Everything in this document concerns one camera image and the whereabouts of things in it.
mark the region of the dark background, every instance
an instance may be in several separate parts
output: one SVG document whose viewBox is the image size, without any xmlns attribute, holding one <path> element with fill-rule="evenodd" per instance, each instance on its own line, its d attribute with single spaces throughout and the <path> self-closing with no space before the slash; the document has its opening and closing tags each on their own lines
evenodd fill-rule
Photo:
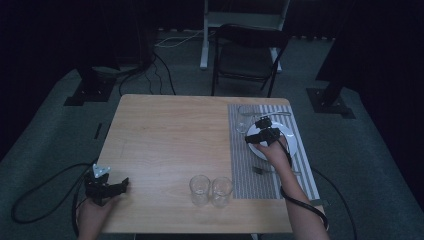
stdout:
<svg viewBox="0 0 424 240">
<path fill-rule="evenodd" d="M 210 10 L 263 13 L 279 13 L 281 4 L 211 2 Z M 67 72 L 141 63 L 149 58 L 152 42 L 146 40 L 140 48 L 137 28 L 142 39 L 149 36 L 148 29 L 159 27 L 201 29 L 203 7 L 198 0 L 126 0 L 119 5 L 111 0 L 1 0 L 0 159 Z M 336 38 L 317 79 L 360 94 L 420 204 L 423 9 L 418 0 L 292 0 L 284 26 L 291 35 L 310 40 Z"/>
</svg>

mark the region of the glass cup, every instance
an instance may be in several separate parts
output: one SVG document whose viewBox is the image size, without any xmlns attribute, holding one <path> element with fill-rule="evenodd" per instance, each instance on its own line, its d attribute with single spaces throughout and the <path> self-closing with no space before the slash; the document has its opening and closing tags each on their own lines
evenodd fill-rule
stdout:
<svg viewBox="0 0 424 240">
<path fill-rule="evenodd" d="M 233 184 L 230 179 L 220 177 L 212 182 L 212 204 L 215 207 L 223 208 L 230 201 Z"/>
<path fill-rule="evenodd" d="M 252 115 L 254 109 L 252 105 L 241 105 L 237 109 L 236 130 L 239 133 L 246 133 L 252 125 Z"/>
<path fill-rule="evenodd" d="M 191 201 L 194 205 L 200 207 L 208 203 L 210 183 L 209 178 L 204 175 L 194 176 L 190 180 Z"/>
</svg>

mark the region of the wire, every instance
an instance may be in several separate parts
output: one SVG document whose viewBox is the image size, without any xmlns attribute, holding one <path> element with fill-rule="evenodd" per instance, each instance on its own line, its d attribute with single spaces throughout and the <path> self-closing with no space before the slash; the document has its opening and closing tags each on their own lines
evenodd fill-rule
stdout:
<svg viewBox="0 0 424 240">
<path fill-rule="evenodd" d="M 158 67 L 156 66 L 156 64 L 155 63 L 153 63 L 153 66 L 155 66 L 155 75 L 159 78 L 159 82 L 160 82 L 160 86 L 159 86 L 159 93 L 160 93 L 160 95 L 162 95 L 162 77 L 161 76 L 159 76 L 159 74 L 158 74 Z"/>
<path fill-rule="evenodd" d="M 97 161 L 97 158 L 95 160 L 92 161 L 92 163 L 78 163 L 75 165 L 72 165 L 70 167 L 67 167 L 65 169 L 63 169 L 62 171 L 56 173 L 55 175 L 53 175 L 52 177 L 48 178 L 46 181 L 42 182 L 40 185 L 30 189 L 29 191 L 25 192 L 24 194 L 22 194 L 22 196 L 20 196 L 15 203 L 12 206 L 12 210 L 11 210 L 11 218 L 14 222 L 16 223 L 20 223 L 20 224 L 29 224 L 29 223 L 34 223 L 37 222 L 41 219 L 44 219 L 46 217 L 48 217 L 50 214 L 52 214 L 54 211 L 56 211 L 60 205 L 63 204 L 63 202 L 66 200 L 66 198 L 68 198 L 68 196 L 70 195 L 72 189 L 75 188 L 75 186 L 81 181 L 82 177 L 84 176 L 85 172 L 89 169 L 90 166 L 93 165 L 93 163 L 95 163 Z M 31 194 L 33 194 L 35 191 L 37 191 L 38 189 L 40 189 L 41 187 L 43 187 L 44 185 L 46 185 L 47 183 L 51 182 L 53 179 L 55 179 L 57 176 L 59 176 L 60 174 L 75 168 L 75 167 L 80 167 L 80 166 L 87 166 L 87 168 L 84 170 L 84 172 L 78 177 L 78 179 L 75 181 L 75 183 L 72 185 L 72 187 L 68 190 L 68 192 L 65 194 L 65 196 L 59 201 L 59 203 L 54 206 L 51 210 L 49 210 L 48 212 L 46 212 L 45 214 L 42 214 L 39 217 L 33 218 L 33 219 L 20 219 L 16 216 L 16 212 L 18 210 L 18 206 L 21 204 L 21 202 L 23 200 L 25 200 L 28 196 L 30 196 Z"/>
<path fill-rule="evenodd" d="M 71 219 L 72 219 L 72 228 L 74 230 L 75 236 L 78 238 L 79 236 L 79 230 L 78 230 L 78 224 L 77 224 L 77 208 L 85 201 L 87 198 L 85 198 L 82 202 L 78 204 L 78 196 L 79 196 L 79 190 L 81 188 L 81 185 L 83 183 L 84 179 L 81 177 L 78 187 L 75 190 L 74 198 L 72 200 L 72 206 L 71 206 Z"/>
<path fill-rule="evenodd" d="M 141 69 L 139 68 L 138 71 L 134 71 L 130 74 L 128 74 L 120 83 L 119 83 L 119 87 L 118 87 L 118 91 L 119 91 L 119 96 L 122 97 L 122 85 L 124 85 L 124 83 L 126 81 L 128 81 L 129 78 L 131 78 L 132 76 L 136 75 L 139 71 L 141 71 Z"/>
<path fill-rule="evenodd" d="M 290 163 L 290 166 L 292 166 L 291 164 L 292 164 L 292 161 L 291 161 L 291 156 L 290 156 L 290 150 L 289 151 L 287 151 L 286 150 L 286 148 L 284 147 L 284 145 L 281 143 L 281 141 L 280 141 L 280 139 L 278 139 L 278 137 L 277 136 L 275 136 L 274 135 L 274 133 L 269 129 L 269 128 L 267 128 L 268 129 L 268 131 L 270 132 L 270 134 L 271 135 L 273 135 L 273 137 L 278 141 L 278 143 L 280 144 L 280 146 L 283 148 L 283 151 L 284 151 L 284 153 L 286 154 L 286 156 L 287 156 L 287 158 L 288 158 L 288 160 L 289 160 L 289 163 Z M 342 200 L 342 202 L 343 202 L 343 205 L 345 206 L 345 208 L 346 208 L 346 211 L 347 211 L 347 214 L 348 214 L 348 216 L 349 216 L 349 219 L 350 219 L 350 222 L 351 222 L 351 224 L 352 224 L 352 230 L 353 230 L 353 239 L 357 239 L 357 231 L 356 231 L 356 225 L 355 225 L 355 222 L 354 222 L 354 220 L 353 220 L 353 217 L 352 217 L 352 213 L 350 212 L 350 209 L 349 209 L 349 206 L 347 205 L 347 202 L 346 202 L 346 200 L 344 199 L 344 197 L 343 197 L 343 195 L 341 194 L 341 192 L 339 191 L 339 189 L 336 187 L 336 185 L 329 179 L 329 178 L 327 178 L 324 174 L 322 174 L 320 171 L 318 171 L 317 169 L 315 169 L 315 168 L 313 168 L 312 166 L 311 166 L 311 169 L 312 169 L 312 171 L 314 171 L 314 172 L 316 172 L 318 175 L 320 175 L 322 178 L 324 178 L 328 183 L 330 183 L 330 185 L 334 188 L 334 190 L 337 192 L 337 194 L 339 195 L 339 197 L 340 197 L 340 199 Z M 317 210 L 316 208 L 314 208 L 314 207 L 312 207 L 311 205 L 309 205 L 309 204 L 306 204 L 306 203 L 304 203 L 304 202 L 301 202 L 301 201 L 299 201 L 299 200 L 297 200 L 297 199 L 294 199 L 294 198 L 291 198 L 290 196 L 288 196 L 287 194 L 285 194 L 285 192 L 284 192 L 284 190 L 283 190 L 283 186 L 281 186 L 281 189 L 280 189 L 280 191 L 281 191 L 281 195 L 284 197 L 284 198 L 286 198 L 287 200 L 289 200 L 290 202 L 293 202 L 293 203 L 295 203 L 295 204 L 297 204 L 297 205 L 299 205 L 299 206 L 301 206 L 301 207 L 303 207 L 303 208 L 306 208 L 306 209 L 308 209 L 308 210 L 310 210 L 310 211 L 312 211 L 312 212 L 314 212 L 315 214 L 317 214 L 321 219 L 322 219 L 322 221 L 323 221 L 323 223 L 324 223 L 324 226 L 325 226 L 325 228 L 328 230 L 328 219 L 327 219 L 327 217 L 321 212 L 321 211 L 319 211 L 319 210 Z"/>
<path fill-rule="evenodd" d="M 150 81 L 150 78 L 147 76 L 147 72 L 144 72 L 144 76 L 146 77 L 147 81 L 149 82 L 149 92 L 150 94 L 154 95 L 152 92 L 152 81 Z"/>
<path fill-rule="evenodd" d="M 117 71 L 117 72 L 103 72 L 96 68 L 93 68 L 93 70 L 96 72 L 97 76 L 101 78 L 119 78 L 119 77 L 126 76 L 128 74 L 135 74 L 139 72 L 140 69 L 142 68 L 143 66 L 136 66 L 134 68 L 131 68 L 125 71 Z"/>
<path fill-rule="evenodd" d="M 196 34 L 194 34 L 193 36 L 190 36 L 190 37 L 169 37 L 169 38 L 166 38 L 166 39 L 160 41 L 159 43 L 156 43 L 155 44 L 155 47 L 163 47 L 163 48 L 177 47 L 177 46 L 183 44 L 184 42 L 187 42 L 188 40 L 195 38 L 197 35 L 199 35 L 202 32 L 203 32 L 203 30 L 200 30 Z M 175 44 L 175 45 L 161 45 L 162 43 L 164 43 L 164 42 L 166 42 L 168 40 L 171 40 L 171 39 L 184 39 L 184 40 L 181 41 L 181 42 L 179 42 L 179 43 L 177 43 L 177 44 Z"/>
<path fill-rule="evenodd" d="M 140 62 L 142 62 L 142 44 L 141 44 L 141 35 L 140 35 L 140 28 L 139 28 L 139 23 L 137 21 L 137 13 L 135 12 L 136 9 L 136 5 L 134 4 L 134 0 L 131 0 L 131 6 L 132 6 L 132 14 L 134 16 L 134 21 L 135 21 L 135 27 L 136 27 L 136 32 L 137 32 L 137 40 L 138 40 L 138 47 L 139 47 L 139 59 Z"/>
<path fill-rule="evenodd" d="M 352 213 L 350 212 L 349 206 L 347 205 L 346 200 L 344 199 L 343 195 L 341 194 L 341 192 L 339 191 L 339 189 L 336 187 L 336 185 L 329 179 L 327 178 L 324 174 L 322 174 L 320 171 L 318 171 L 317 169 L 311 167 L 312 171 L 314 171 L 315 173 L 317 173 L 318 175 L 320 175 L 322 178 L 324 178 L 333 188 L 334 190 L 336 190 L 337 194 L 339 195 L 340 199 L 343 202 L 343 205 L 346 208 L 347 214 L 349 216 L 350 222 L 352 224 L 352 230 L 353 230 L 353 239 L 357 239 L 357 231 L 356 231 L 356 225 L 355 222 L 353 221 L 353 217 L 352 217 Z"/>
<path fill-rule="evenodd" d="M 283 151 L 284 151 L 284 154 L 286 154 L 286 157 L 287 157 L 287 160 L 289 161 L 289 163 L 290 163 L 290 167 L 292 166 L 292 161 L 291 161 L 291 155 L 290 155 L 290 153 L 289 153 L 289 151 L 287 151 L 287 149 L 286 149 L 286 147 L 284 147 L 284 145 L 283 145 L 283 143 L 280 141 L 280 136 L 276 136 L 272 131 L 271 131 L 271 129 L 270 128 L 267 128 L 267 130 L 269 131 L 269 133 L 273 136 L 273 138 L 276 140 L 276 141 L 278 141 L 278 143 L 280 144 L 280 146 L 281 146 L 281 148 L 283 149 Z M 315 207 L 313 207 L 313 206 L 311 206 L 310 204 L 307 204 L 307 203 L 304 203 L 304 202 L 302 202 L 302 201 L 299 201 L 299 200 L 297 200 L 297 199 L 294 199 L 294 198 L 292 198 L 292 197 L 290 197 L 290 196 L 288 196 L 285 192 L 284 192 L 284 189 L 283 189 L 283 186 L 281 186 L 281 188 L 280 188 L 280 192 L 281 192 L 281 195 L 286 199 L 286 200 L 288 200 L 288 201 L 290 201 L 290 202 L 292 202 L 292 203 L 294 203 L 294 204 L 296 204 L 296 205 L 298 205 L 298 206 L 300 206 L 300 207 L 303 207 L 303 208 L 305 208 L 305 209 L 307 209 L 307 210 L 309 210 L 309 211 L 311 211 L 311 212 L 313 212 L 313 213 L 315 213 L 316 215 L 318 215 L 320 218 L 321 218 L 321 220 L 322 220 L 322 222 L 323 222 L 323 224 L 324 224 L 324 227 L 325 227 L 325 229 L 326 230 L 328 230 L 328 219 L 327 219 L 327 217 L 321 212 L 321 211 L 319 211 L 318 209 L 316 209 Z"/>
<path fill-rule="evenodd" d="M 88 197 L 85 197 L 81 202 L 79 202 L 76 207 L 75 210 L 78 209 L 85 201 L 87 201 Z"/>
<path fill-rule="evenodd" d="M 155 52 L 153 52 L 153 55 L 155 55 L 157 58 L 159 58 L 159 60 L 163 63 L 163 65 L 165 66 L 166 70 L 168 71 L 168 78 L 169 78 L 169 83 L 171 84 L 171 89 L 172 92 L 174 93 L 174 95 L 177 95 L 175 93 L 175 89 L 174 89 L 174 85 L 172 84 L 172 78 L 171 78 L 171 72 L 169 71 L 168 66 L 166 65 L 166 63 L 162 60 L 161 57 L 159 57 Z"/>
</svg>

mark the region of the fork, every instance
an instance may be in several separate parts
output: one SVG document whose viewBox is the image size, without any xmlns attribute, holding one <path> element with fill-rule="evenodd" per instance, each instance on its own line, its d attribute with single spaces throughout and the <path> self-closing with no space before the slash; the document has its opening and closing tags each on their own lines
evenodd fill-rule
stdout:
<svg viewBox="0 0 424 240">
<path fill-rule="evenodd" d="M 265 173 L 275 173 L 275 171 L 266 170 L 266 169 L 259 168 L 259 167 L 256 167 L 256 166 L 252 166 L 252 170 L 253 170 L 254 173 L 257 173 L 259 175 L 263 175 Z M 302 175 L 301 172 L 296 172 L 296 171 L 293 171 L 293 174 L 296 175 L 296 176 Z"/>
<path fill-rule="evenodd" d="M 266 117 L 270 115 L 284 115 L 284 116 L 291 116 L 290 112 L 283 112 L 283 111 L 276 111 L 276 112 L 249 112 L 249 113 L 242 113 L 241 115 L 244 116 L 260 116 L 260 117 Z"/>
</svg>

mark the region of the wooden table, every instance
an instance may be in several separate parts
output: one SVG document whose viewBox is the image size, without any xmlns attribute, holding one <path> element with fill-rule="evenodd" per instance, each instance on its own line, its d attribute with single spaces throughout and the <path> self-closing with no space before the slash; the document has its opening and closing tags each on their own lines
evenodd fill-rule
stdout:
<svg viewBox="0 0 424 240">
<path fill-rule="evenodd" d="M 189 181 L 231 178 L 228 104 L 288 105 L 285 99 L 124 95 L 98 164 L 109 183 L 129 177 L 107 233 L 291 232 L 285 201 L 231 199 L 219 209 L 190 200 Z"/>
</svg>

